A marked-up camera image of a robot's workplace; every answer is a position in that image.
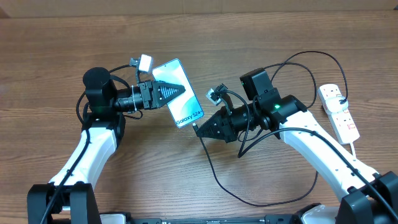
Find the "wood grain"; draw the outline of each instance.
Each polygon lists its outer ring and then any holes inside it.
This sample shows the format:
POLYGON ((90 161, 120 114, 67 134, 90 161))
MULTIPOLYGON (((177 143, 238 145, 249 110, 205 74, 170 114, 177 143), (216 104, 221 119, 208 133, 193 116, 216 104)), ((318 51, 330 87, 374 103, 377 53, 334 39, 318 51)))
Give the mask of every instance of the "wood grain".
POLYGON ((0 0, 11 18, 393 10, 396 0, 0 0))
MULTIPOLYGON (((398 173, 397 23, 394 11, 0 20, 0 223, 27 223, 28 190, 53 177, 75 149, 80 125, 74 107, 83 74, 141 53, 152 55, 155 66, 182 61, 205 111, 202 124, 218 110, 204 96, 210 87, 223 82, 244 95, 242 74, 301 50, 326 51, 346 71, 361 133, 358 158, 381 173, 398 173)), ((307 54, 294 62, 312 69, 318 86, 337 83, 343 90, 328 57, 307 54)), ((117 75, 134 83, 132 70, 117 75)), ((313 98, 311 78, 301 68, 283 68, 274 86, 305 104, 313 98)), ((311 112, 334 136, 319 100, 311 112)), ((250 202, 298 197, 313 182, 314 169, 276 138, 242 159, 236 158, 238 142, 205 143, 220 181, 250 202)), ((312 194, 290 205, 254 208, 237 201, 217 186, 192 128, 177 129, 167 108, 127 121, 95 194, 101 212, 130 211, 137 218, 261 217, 313 202, 338 204, 322 178, 312 194)))

